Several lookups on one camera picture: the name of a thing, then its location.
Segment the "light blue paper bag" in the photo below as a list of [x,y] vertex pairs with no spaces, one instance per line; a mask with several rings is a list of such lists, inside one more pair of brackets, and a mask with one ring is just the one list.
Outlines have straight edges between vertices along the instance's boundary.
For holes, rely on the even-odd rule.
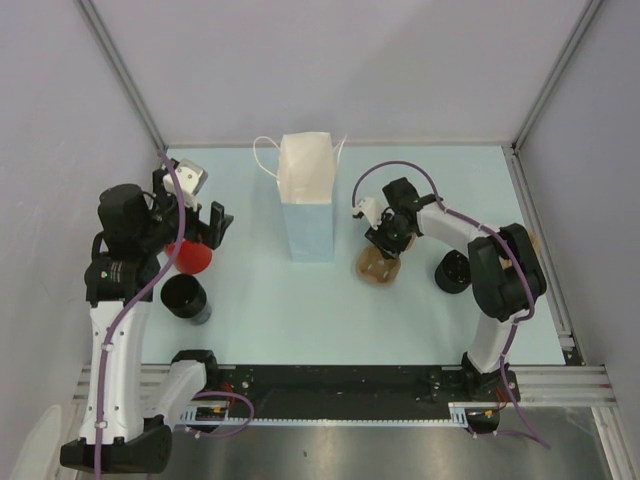
[[[257,152],[260,141],[278,152],[278,168],[266,168]],[[328,132],[285,134],[279,142],[261,135],[252,143],[258,167],[276,180],[291,259],[299,263],[334,260],[334,186],[345,142]]]

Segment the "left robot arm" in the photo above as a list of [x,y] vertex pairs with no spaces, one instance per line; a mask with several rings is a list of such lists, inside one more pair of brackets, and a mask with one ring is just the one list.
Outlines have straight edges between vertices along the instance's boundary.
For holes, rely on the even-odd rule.
[[101,474],[159,474],[169,462],[172,434],[196,396],[221,387],[210,350],[181,350],[160,386],[140,394],[143,337],[154,286],[170,266],[159,254],[188,242],[219,247],[233,218],[213,202],[200,220],[199,190],[207,172],[190,160],[165,160],[152,174],[151,192],[125,183],[101,193],[102,226],[91,249],[84,282],[92,323],[89,393],[77,439],[61,447],[62,466]]

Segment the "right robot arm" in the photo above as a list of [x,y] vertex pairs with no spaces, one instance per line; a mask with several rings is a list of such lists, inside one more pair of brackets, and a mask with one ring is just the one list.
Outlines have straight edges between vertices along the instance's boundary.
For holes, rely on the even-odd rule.
[[456,212],[435,192],[420,195],[405,177],[383,189],[385,206],[371,197],[352,202],[352,214],[369,223],[366,239],[387,263],[399,261],[423,236],[449,247],[434,273],[438,287],[457,294],[470,289],[480,311],[474,339],[463,354],[458,389],[484,401],[507,388],[508,353],[518,326],[535,314],[547,282],[526,228],[494,229]]

